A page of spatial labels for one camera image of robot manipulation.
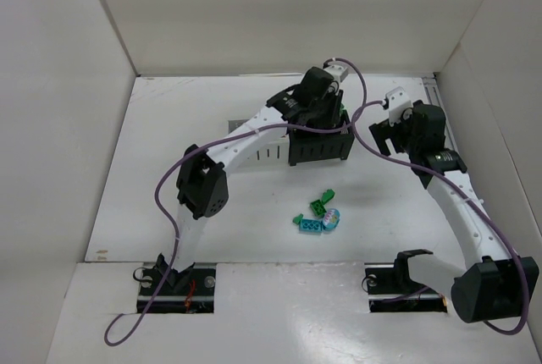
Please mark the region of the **green square lego brick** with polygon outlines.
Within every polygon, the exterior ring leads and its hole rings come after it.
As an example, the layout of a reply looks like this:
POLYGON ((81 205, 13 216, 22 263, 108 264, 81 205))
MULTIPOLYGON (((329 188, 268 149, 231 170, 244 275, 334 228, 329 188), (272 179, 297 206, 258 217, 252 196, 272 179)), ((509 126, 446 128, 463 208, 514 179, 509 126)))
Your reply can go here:
POLYGON ((312 201, 310 204, 310 209, 312 210, 312 213, 317 218, 322 218, 325 213, 327 212, 324 204, 321 200, 312 201))

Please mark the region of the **green and blue lego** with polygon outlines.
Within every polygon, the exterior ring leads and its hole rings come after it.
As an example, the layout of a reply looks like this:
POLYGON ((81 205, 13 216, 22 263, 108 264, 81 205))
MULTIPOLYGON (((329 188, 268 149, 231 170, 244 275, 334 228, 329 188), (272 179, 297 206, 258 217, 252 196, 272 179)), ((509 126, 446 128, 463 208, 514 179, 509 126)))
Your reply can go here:
POLYGON ((345 107, 343 104, 341 104, 341 105, 340 105, 340 117, 341 117, 342 119, 344 119, 344 118, 347 117, 347 115, 348 115, 348 112, 347 112, 347 110, 346 110, 346 107, 345 107))

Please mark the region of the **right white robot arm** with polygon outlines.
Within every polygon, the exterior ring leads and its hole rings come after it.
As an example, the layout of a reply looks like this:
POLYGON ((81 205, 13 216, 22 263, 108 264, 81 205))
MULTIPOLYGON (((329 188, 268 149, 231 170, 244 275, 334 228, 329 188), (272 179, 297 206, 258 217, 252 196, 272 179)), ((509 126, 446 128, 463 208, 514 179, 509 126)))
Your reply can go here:
POLYGON ((384 105, 388 118, 369 128, 379 155, 405 153, 410 168, 435 200, 461 248, 456 267, 428 250, 403 251, 395 259, 399 280, 425 285, 451 299, 465 323, 519 317, 522 328, 539 276, 490 220, 476 196, 461 156, 445 146, 445 113, 420 101, 384 105))

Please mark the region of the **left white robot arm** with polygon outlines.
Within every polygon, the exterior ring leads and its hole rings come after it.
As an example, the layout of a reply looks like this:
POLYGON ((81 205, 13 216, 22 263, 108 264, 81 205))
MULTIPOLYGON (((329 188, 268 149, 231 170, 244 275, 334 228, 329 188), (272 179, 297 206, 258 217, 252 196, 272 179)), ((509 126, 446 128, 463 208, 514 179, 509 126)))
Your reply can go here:
POLYGON ((244 124, 207 148, 189 147, 176 186, 180 233, 171 268, 181 273, 195 262, 195 251, 207 220, 229 200, 228 178, 247 158, 281 136, 301 131, 318 138, 347 131, 341 112, 341 83, 348 75, 344 66, 312 67, 301 82, 270 97, 244 124))

